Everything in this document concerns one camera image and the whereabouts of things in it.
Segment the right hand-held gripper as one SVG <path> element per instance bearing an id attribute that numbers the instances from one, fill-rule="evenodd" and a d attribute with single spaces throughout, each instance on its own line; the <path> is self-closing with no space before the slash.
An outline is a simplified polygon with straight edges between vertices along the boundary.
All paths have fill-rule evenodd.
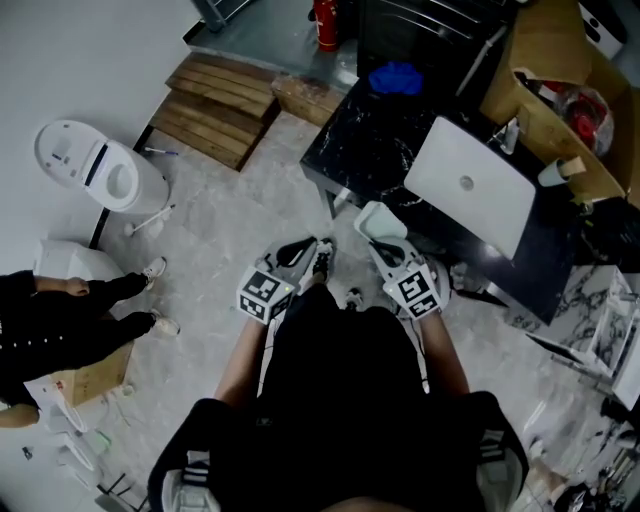
<path id="1" fill-rule="evenodd" d="M 369 250 L 381 276 L 387 281 L 384 291 L 413 320 L 420 320 L 442 308 L 442 298 L 428 264 L 409 264 L 421 255 L 407 239 L 385 237 L 371 241 Z M 407 268 L 394 278 L 397 269 L 405 266 Z"/>

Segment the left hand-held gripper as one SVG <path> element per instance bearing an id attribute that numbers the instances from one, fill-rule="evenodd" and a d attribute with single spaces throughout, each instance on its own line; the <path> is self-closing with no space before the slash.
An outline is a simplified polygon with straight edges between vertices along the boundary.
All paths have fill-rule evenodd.
<path id="1" fill-rule="evenodd" d="M 268 325 L 289 307 L 298 293 L 316 248 L 315 237 L 272 243 L 267 249 L 267 258 L 257 259 L 243 274 L 236 291 L 237 308 Z"/>

